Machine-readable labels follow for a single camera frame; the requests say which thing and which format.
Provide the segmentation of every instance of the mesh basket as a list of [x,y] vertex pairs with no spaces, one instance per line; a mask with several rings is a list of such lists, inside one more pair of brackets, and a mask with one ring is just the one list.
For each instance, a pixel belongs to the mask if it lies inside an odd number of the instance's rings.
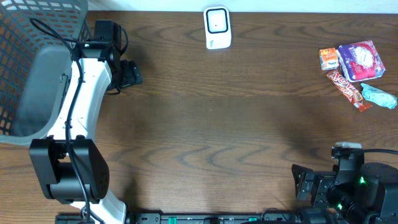
[[30,144],[54,124],[71,74],[62,43],[30,24],[34,17],[62,37],[90,38],[85,0],[0,0],[0,141]]

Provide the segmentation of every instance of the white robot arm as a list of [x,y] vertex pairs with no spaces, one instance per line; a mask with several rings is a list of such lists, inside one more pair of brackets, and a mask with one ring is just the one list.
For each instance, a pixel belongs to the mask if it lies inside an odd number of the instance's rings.
[[[74,56],[78,55],[83,81],[78,63],[74,61],[68,91],[55,124],[47,139],[34,139],[30,145],[30,158],[44,195],[80,208],[82,212],[86,211],[82,209],[87,206],[86,199],[90,202],[91,211],[88,223],[129,224],[132,220],[127,214],[126,204],[108,189],[109,168],[94,144],[96,122],[105,92],[114,88],[120,92],[123,86],[142,83],[135,63],[120,61],[127,48],[126,44],[120,50],[121,30],[112,21],[97,21],[94,39],[75,44]],[[76,91],[80,82],[80,91]],[[75,93],[78,95],[72,105]],[[73,108],[68,126],[70,140],[66,140],[65,120],[70,108]],[[77,168],[71,162],[60,162],[68,152],[73,153]],[[83,185],[86,194],[82,193]]]

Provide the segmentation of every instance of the red wrapper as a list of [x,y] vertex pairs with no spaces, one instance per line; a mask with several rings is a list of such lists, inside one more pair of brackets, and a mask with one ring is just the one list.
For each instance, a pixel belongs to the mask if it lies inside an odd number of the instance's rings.
[[327,73],[327,77],[336,85],[336,87],[347,97],[347,99],[359,109],[360,112],[372,107],[362,96],[362,94],[351,84],[338,70],[332,70]]

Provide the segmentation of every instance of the green led light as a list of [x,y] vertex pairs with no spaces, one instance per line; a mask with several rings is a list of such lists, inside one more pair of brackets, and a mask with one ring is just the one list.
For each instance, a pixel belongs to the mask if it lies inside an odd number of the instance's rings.
[[359,180],[359,183],[360,183],[360,184],[365,184],[366,181],[365,181],[365,179],[364,179],[363,177],[361,177],[361,180]]

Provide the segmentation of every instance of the light blue wrapper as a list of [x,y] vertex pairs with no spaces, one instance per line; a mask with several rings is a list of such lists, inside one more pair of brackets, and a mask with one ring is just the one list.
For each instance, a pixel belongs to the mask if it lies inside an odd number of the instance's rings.
[[362,95],[365,100],[389,109],[394,109],[397,106],[397,98],[394,95],[369,86],[365,83],[361,83],[361,86],[363,87]]

